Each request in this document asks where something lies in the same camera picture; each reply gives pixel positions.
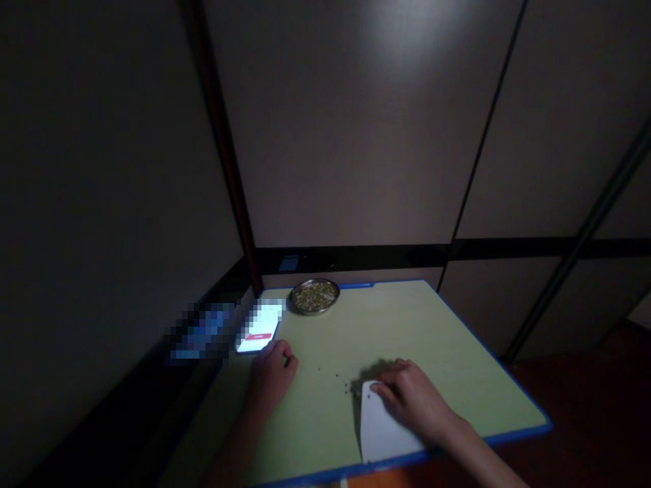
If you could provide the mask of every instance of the wooden floor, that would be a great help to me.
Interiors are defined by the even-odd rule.
[[[651,487],[651,331],[619,325],[590,353],[510,366],[551,433],[497,451],[532,487]],[[476,487],[449,457],[349,479],[350,488]]]

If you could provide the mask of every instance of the person's left hand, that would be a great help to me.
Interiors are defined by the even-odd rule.
[[[244,408],[267,419],[294,381],[298,359],[284,340],[270,341],[253,360]]]

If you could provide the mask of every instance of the blue table edge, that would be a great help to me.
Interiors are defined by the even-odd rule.
[[[517,380],[509,373],[509,370],[504,367],[504,365],[498,361],[495,355],[490,352],[490,350],[484,345],[484,343],[477,337],[477,335],[472,331],[466,323],[461,320],[456,312],[452,309],[450,305],[444,300],[444,298],[436,291],[436,289],[424,279],[407,279],[407,280],[388,280],[388,281],[374,281],[373,283],[348,283],[344,285],[338,285],[340,289],[355,289],[355,288],[373,288],[377,283],[403,283],[406,281],[424,281],[427,285],[437,294],[437,296],[443,300],[443,303],[454,313],[454,316],[459,319],[459,321],[468,329],[468,331],[473,335],[473,337],[481,344],[481,347],[486,349],[486,352],[490,354],[493,360],[500,365],[502,370],[511,378],[511,381],[517,385],[517,387],[525,394],[531,403],[538,409],[538,411],[545,418],[545,423],[543,425],[528,427],[520,430],[513,430],[511,432],[503,432],[502,434],[495,434],[492,436],[484,437],[484,441],[489,446],[497,446],[500,444],[510,443],[513,441],[520,441],[522,439],[529,439],[531,437],[537,437],[551,431],[553,424],[549,416],[545,413],[543,409],[540,408],[540,405],[529,395],[527,390],[522,388],[522,385],[517,382]],[[267,290],[274,289],[288,289],[290,287],[276,287],[276,288],[266,288],[263,293]],[[332,481],[339,481],[342,478],[353,478],[355,476],[361,476],[363,474],[370,474],[376,471],[388,470],[393,468],[400,468],[402,466],[409,466],[410,464],[416,464],[427,459],[431,459],[433,456],[440,455],[441,450],[435,449],[434,451],[421,451],[418,453],[407,454],[399,457],[392,457],[384,461],[377,461],[374,463],[359,463],[353,464],[351,466],[345,466],[343,468],[337,468],[328,471],[320,471],[312,474],[305,474],[303,476],[297,476],[295,478],[287,478],[278,481],[271,481],[269,483],[263,483],[261,485],[255,485],[256,488],[280,488],[280,487],[291,487],[291,486],[309,486],[309,485],[320,485],[324,483],[331,483]]]

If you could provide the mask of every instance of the phone screen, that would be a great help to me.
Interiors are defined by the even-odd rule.
[[[256,300],[235,350],[239,353],[256,352],[265,347],[273,339],[284,311],[285,300],[269,298]]]

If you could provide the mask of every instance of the stainless steel bowl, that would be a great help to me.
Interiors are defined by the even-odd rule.
[[[314,283],[327,283],[328,285],[332,286],[336,290],[336,294],[334,296],[334,300],[332,300],[330,302],[330,304],[328,306],[326,306],[325,308],[322,308],[320,310],[315,310],[315,311],[305,310],[305,309],[299,307],[296,304],[296,296],[301,291],[306,289],[308,286],[313,285]],[[337,286],[336,283],[334,283],[334,282],[332,282],[330,280],[324,279],[324,278],[315,278],[315,279],[303,281],[302,283],[297,284],[294,287],[294,289],[292,290],[292,292],[290,293],[290,302],[292,304],[292,308],[297,313],[300,313],[302,315],[320,315],[320,314],[325,312],[327,309],[329,309],[331,306],[333,306],[336,303],[336,301],[339,299],[339,295],[340,295],[340,290],[339,290],[339,286]]]

